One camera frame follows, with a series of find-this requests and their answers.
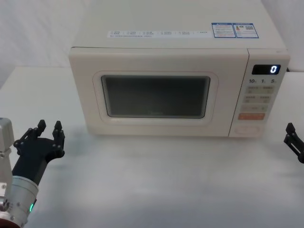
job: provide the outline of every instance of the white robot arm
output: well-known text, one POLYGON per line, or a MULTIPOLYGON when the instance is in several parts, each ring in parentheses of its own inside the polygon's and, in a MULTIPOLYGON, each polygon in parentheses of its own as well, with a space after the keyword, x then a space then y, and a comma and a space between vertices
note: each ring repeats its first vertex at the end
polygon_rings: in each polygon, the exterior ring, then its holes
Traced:
POLYGON ((5 193, 10 192, 12 173, 10 167, 11 145, 14 143, 14 134, 11 121, 7 118, 0 118, 0 211, 5 207, 5 193))
POLYGON ((29 128, 14 142, 12 124, 0 118, 0 228, 23 228, 37 199, 38 185, 47 164, 64 156, 65 135, 60 121, 53 131, 54 140, 39 138, 46 124, 29 128), (10 146, 20 156, 13 171, 10 167, 10 146))

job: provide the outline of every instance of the microwave oven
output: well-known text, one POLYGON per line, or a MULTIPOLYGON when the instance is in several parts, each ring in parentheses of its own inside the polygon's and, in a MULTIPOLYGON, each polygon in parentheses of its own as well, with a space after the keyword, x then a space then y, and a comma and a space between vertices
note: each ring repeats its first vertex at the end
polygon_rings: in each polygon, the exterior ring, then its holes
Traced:
POLYGON ((104 0, 69 60, 89 132, 258 137, 289 54, 259 0, 104 0))

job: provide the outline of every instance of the white wall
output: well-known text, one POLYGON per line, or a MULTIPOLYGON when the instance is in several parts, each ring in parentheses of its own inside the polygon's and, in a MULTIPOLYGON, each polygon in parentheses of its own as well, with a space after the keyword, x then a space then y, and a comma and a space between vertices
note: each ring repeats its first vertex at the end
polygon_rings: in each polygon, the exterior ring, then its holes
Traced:
MULTIPOLYGON (((93 0, 0 0, 0 87, 15 66, 69 66, 67 54, 93 0)), ((262 0, 304 71, 304 0, 262 0)))

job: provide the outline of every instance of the microwave window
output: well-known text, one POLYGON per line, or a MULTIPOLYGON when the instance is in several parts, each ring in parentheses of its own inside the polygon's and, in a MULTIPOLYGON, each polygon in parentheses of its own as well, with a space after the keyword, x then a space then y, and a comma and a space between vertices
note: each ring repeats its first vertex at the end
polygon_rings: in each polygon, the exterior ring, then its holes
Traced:
POLYGON ((110 117, 196 118, 205 115, 207 76, 101 77, 110 117))

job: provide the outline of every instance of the white table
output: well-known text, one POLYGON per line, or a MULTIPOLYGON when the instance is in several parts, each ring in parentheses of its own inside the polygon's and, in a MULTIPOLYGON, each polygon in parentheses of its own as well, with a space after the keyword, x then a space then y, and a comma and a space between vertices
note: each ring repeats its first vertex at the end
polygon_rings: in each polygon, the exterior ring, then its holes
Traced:
POLYGON ((304 138, 303 85, 286 74, 261 139, 94 136, 69 68, 16 68, 0 90, 15 138, 40 119, 66 134, 26 227, 303 227, 304 165, 283 143, 288 122, 304 138))

